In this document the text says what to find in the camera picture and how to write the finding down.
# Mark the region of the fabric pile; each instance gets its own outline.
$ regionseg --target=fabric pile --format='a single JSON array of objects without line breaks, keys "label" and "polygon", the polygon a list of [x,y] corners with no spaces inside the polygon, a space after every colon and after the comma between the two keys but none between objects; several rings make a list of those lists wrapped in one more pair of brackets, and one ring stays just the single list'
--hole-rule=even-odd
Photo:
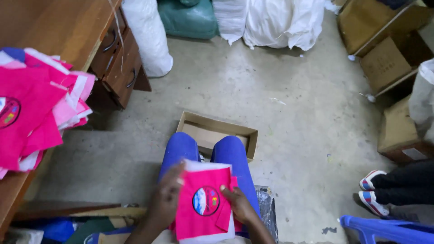
[{"label": "fabric pile", "polygon": [[34,170],[65,129],[87,123],[95,76],[71,68],[32,48],[0,49],[0,179]]},{"label": "fabric pile", "polygon": [[230,202],[220,186],[233,190],[237,178],[229,164],[186,160],[174,223],[169,227],[180,244],[216,243],[235,238],[235,223]]}]

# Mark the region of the desk drawer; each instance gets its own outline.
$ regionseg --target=desk drawer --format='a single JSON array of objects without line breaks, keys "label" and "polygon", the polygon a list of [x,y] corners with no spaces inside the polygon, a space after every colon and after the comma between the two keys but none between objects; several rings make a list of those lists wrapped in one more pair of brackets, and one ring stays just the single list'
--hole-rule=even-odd
[{"label": "desk drawer", "polygon": [[138,46],[131,30],[127,30],[124,46],[119,48],[113,66],[102,81],[117,96],[122,108],[126,108],[131,91],[140,70],[141,60]]},{"label": "desk drawer", "polygon": [[[126,29],[125,21],[121,13],[121,9],[118,8],[116,16],[119,21],[119,30],[124,38],[124,32]],[[102,42],[95,54],[95,57],[90,64],[92,71],[98,78],[102,78],[108,71],[110,62],[113,62],[115,53],[117,52],[118,45],[120,44],[118,26],[116,24],[116,18],[113,18],[112,23],[108,27],[107,33],[104,35]]]}]

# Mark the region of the person's hand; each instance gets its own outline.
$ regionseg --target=person's hand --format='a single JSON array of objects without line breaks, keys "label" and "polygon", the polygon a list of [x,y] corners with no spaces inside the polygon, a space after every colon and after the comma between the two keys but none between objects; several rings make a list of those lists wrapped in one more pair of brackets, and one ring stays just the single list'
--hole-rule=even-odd
[{"label": "person's hand", "polygon": [[259,219],[249,200],[238,187],[234,187],[233,192],[231,192],[226,186],[222,185],[220,191],[230,201],[232,211],[239,222],[247,224]]},{"label": "person's hand", "polygon": [[163,176],[152,195],[145,220],[156,225],[158,230],[163,231],[175,220],[179,191],[184,184],[179,176],[183,172],[184,166],[184,162],[172,166]]}]

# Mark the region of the printed logo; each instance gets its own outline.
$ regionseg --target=printed logo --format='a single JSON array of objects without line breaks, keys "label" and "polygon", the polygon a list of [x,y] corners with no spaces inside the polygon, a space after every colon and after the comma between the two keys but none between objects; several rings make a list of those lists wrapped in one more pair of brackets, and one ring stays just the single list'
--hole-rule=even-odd
[{"label": "printed logo", "polygon": [[213,215],[220,205],[220,197],[211,186],[203,186],[193,196],[193,208],[202,216]]},{"label": "printed logo", "polygon": [[0,97],[0,129],[13,124],[20,115],[20,102],[13,97]]}]

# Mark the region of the blue pants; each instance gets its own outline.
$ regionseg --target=blue pants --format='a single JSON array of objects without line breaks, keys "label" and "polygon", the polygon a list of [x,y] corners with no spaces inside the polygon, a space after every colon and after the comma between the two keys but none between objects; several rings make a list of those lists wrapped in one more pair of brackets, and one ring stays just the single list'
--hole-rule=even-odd
[{"label": "blue pants", "polygon": [[[161,180],[167,170],[180,162],[181,158],[192,161],[200,161],[199,149],[196,141],[184,132],[177,132],[170,137],[164,153],[158,181]],[[236,136],[229,135],[214,146],[211,162],[232,165],[232,174],[237,176],[238,187],[243,191],[253,209],[261,217],[255,186],[247,165],[246,149]]]}]

